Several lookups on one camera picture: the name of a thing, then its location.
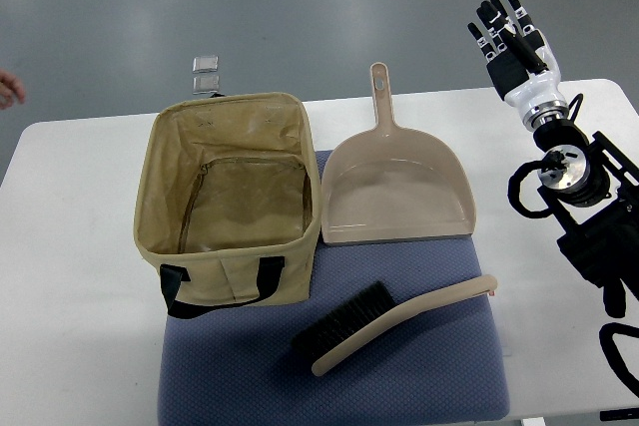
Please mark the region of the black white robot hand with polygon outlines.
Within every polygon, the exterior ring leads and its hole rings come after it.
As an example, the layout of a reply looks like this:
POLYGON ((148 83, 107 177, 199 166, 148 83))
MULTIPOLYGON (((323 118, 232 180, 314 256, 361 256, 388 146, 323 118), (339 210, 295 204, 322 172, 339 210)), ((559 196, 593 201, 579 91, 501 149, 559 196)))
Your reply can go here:
POLYGON ((546 37, 520 0, 484 0, 468 31, 498 97, 514 108, 530 132, 569 114, 559 91, 561 73, 546 37))

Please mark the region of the person hand at edge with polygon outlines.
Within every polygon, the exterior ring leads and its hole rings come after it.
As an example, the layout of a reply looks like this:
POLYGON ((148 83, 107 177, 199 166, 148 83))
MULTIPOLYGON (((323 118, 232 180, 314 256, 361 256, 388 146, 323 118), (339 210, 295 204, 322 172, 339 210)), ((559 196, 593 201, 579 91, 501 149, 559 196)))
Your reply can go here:
POLYGON ((26 90, 21 79, 14 73, 0 70, 1 109, 6 110, 14 104, 23 105, 26 100, 26 90))

